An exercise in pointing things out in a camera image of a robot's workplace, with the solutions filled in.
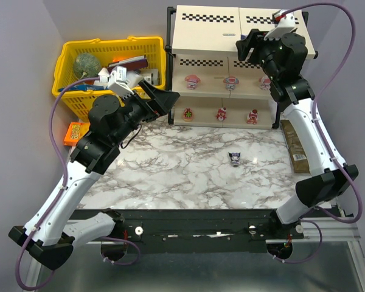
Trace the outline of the pink bear strawberry toy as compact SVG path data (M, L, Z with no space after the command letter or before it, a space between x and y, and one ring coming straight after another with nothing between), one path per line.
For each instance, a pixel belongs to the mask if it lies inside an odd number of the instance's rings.
M186 108L182 113L182 119L185 122L191 122L194 119L194 113L190 108Z

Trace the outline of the pink blue-bow bunny toy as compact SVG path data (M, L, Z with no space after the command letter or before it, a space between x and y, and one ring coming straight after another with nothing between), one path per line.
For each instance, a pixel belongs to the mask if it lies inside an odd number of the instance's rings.
M184 80L187 82L187 89L189 90L196 89L198 84L201 82L201 79L195 74L186 76Z

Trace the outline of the white pink bunny toy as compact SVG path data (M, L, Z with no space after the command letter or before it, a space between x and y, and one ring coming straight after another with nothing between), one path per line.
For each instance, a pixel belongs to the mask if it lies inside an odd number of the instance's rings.
M261 90L268 91L270 89L271 80L267 75L264 75L263 77L259 78L259 87Z

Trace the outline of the pink round bunny toy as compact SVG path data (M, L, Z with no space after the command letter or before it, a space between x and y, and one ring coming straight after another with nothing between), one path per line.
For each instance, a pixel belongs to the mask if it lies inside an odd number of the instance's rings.
M228 76L223 79L223 83L228 91L233 91L239 84L239 79L234 76Z

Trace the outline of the red bear cream toy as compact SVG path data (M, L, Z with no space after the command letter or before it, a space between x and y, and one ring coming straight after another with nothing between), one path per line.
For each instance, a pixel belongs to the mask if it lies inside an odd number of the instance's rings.
M227 118L226 108L225 107L219 108L215 117L217 118L218 121L224 122Z

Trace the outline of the red white bear toy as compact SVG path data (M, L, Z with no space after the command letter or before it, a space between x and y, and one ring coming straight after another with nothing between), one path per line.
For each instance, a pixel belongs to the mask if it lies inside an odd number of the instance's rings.
M251 125L257 125L258 122L258 111L256 109L253 109L248 115L247 115L247 124Z

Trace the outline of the black purple-bow cat toy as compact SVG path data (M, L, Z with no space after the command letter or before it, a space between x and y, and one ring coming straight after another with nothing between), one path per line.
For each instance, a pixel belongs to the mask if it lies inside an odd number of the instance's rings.
M240 165L241 153L232 152L232 153L228 153L228 155L229 155L229 159L231 161L231 165L233 167L238 167Z

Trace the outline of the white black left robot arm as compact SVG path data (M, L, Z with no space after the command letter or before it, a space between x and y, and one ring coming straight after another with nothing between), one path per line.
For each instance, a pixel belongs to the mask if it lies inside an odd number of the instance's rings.
M168 114L180 97L177 92L155 88L146 81L139 85L148 99L136 93L124 102L111 94L95 99L88 113L89 130L64 164L62 179L33 218L9 232L23 251L52 271L59 269L75 248L109 236L123 222L119 213L103 210L73 227L66 225L86 192L119 156L127 136L142 122Z

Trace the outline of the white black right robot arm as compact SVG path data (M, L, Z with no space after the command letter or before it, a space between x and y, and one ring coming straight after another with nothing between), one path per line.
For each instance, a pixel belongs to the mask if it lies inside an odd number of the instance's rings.
M359 172L336 150L317 111L318 98L301 75L307 57L305 38L288 32L278 39L252 29L236 42L238 59L259 65L270 80L270 94L278 110L290 121L305 151L311 177L296 183L296 193L276 209L273 222L278 226L298 222L321 203L331 201L351 187L356 195L358 212L354 219L337 218L355 223L363 210L354 180Z

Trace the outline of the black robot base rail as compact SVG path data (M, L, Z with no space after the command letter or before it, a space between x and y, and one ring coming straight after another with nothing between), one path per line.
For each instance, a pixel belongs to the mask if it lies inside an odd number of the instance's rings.
M265 253L269 243L302 239L295 225L281 227L271 209L118 209L113 238L142 254Z

